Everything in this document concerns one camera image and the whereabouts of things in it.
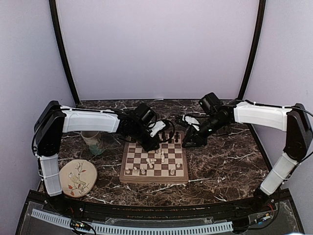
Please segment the wooden chess board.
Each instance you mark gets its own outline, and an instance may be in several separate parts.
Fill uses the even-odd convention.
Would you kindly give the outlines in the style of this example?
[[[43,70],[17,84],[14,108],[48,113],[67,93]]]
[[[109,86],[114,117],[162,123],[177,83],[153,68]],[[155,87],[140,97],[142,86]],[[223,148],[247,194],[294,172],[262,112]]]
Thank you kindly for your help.
[[[139,143],[126,143],[121,164],[119,181],[134,184],[187,184],[189,181],[186,150],[182,148],[184,132],[178,131],[179,141],[175,143],[175,136],[168,143],[161,143],[158,150],[146,152]],[[138,168],[138,173],[133,174],[133,167]],[[125,167],[131,171],[125,174]],[[140,169],[146,169],[146,175],[140,175]],[[169,170],[174,168],[176,174],[169,175]]]

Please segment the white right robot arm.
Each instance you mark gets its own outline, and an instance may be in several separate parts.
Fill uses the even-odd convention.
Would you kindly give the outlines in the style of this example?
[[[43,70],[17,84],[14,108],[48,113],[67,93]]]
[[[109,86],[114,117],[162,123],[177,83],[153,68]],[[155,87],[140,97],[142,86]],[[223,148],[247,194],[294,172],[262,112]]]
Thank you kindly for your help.
[[[258,186],[250,209],[261,212],[272,195],[295,169],[313,154],[313,115],[304,105],[279,106],[233,99],[223,101],[214,93],[205,95],[199,105],[203,116],[182,115],[176,118],[187,127],[183,147],[201,147],[209,136],[230,124],[250,124],[255,128],[272,169]]]

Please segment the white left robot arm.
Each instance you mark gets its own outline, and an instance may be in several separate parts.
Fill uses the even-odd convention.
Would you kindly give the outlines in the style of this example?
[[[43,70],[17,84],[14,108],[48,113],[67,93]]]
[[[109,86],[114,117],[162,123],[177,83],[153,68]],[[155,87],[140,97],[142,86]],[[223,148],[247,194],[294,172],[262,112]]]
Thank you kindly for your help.
[[[45,192],[51,197],[50,206],[58,213],[66,213],[69,209],[68,201],[61,196],[58,163],[60,150],[67,141],[78,139],[82,132],[116,134],[123,140],[130,138],[139,143],[148,152],[159,148],[159,133],[165,126],[145,103],[128,110],[95,110],[49,102],[34,126],[31,150],[38,160]]]

